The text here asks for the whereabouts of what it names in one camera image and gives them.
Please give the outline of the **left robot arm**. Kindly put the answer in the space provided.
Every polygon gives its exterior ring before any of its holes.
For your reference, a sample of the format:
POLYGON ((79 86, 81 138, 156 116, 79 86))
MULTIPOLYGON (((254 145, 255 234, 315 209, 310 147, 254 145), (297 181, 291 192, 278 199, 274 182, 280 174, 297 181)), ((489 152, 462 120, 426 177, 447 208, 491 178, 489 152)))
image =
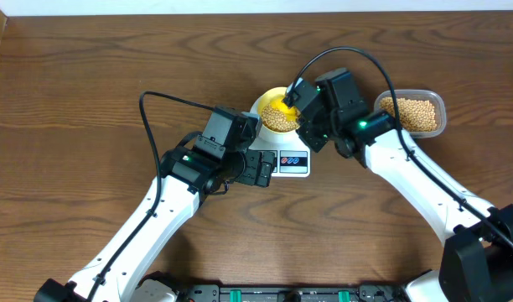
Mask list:
POLYGON ((274 153, 236 141, 233 151, 203 136, 186 135, 157 162, 157 176, 117 234, 66 284, 44 282, 34 301, 174 301, 176 293, 143 277, 173 234, 210 195, 230 183, 267 187, 274 153))

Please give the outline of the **yellow measuring scoop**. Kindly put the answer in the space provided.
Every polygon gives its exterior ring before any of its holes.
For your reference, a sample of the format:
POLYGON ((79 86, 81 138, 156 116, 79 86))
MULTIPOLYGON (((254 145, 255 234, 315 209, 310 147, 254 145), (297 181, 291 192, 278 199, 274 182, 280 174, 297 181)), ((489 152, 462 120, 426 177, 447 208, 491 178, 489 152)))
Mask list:
POLYGON ((297 117, 299 115, 298 110, 295 107, 288 107, 283 101, 284 97, 284 95, 274 96, 269 102, 270 107, 287 116, 297 117))

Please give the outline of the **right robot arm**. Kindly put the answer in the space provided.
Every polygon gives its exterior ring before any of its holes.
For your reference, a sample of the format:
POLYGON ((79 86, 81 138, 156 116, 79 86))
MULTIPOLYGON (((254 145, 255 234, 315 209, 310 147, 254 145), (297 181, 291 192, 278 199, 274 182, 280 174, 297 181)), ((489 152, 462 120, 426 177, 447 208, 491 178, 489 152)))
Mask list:
POLYGON ((328 141, 345 158, 391 184, 443 244, 438 270, 403 287, 410 301, 513 299, 513 204, 497 208, 433 162, 388 112, 370 112, 344 68, 316 83, 298 78, 287 104, 300 112, 298 135, 314 152, 328 141))

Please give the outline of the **pale yellow bowl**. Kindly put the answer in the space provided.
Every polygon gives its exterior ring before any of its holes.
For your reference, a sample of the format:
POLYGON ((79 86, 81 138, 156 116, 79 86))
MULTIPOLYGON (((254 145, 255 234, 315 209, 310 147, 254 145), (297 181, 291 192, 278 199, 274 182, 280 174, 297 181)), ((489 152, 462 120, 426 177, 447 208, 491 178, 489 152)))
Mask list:
POLYGON ((262 117, 262 110, 263 108, 269 104, 269 102, 271 101, 271 99, 276 96, 276 95, 284 95, 286 94, 286 90, 287 88, 286 87, 275 87, 275 88, 272 88, 271 90, 265 92, 260 98, 259 100, 256 102, 256 111, 257 111, 257 114, 262 117))

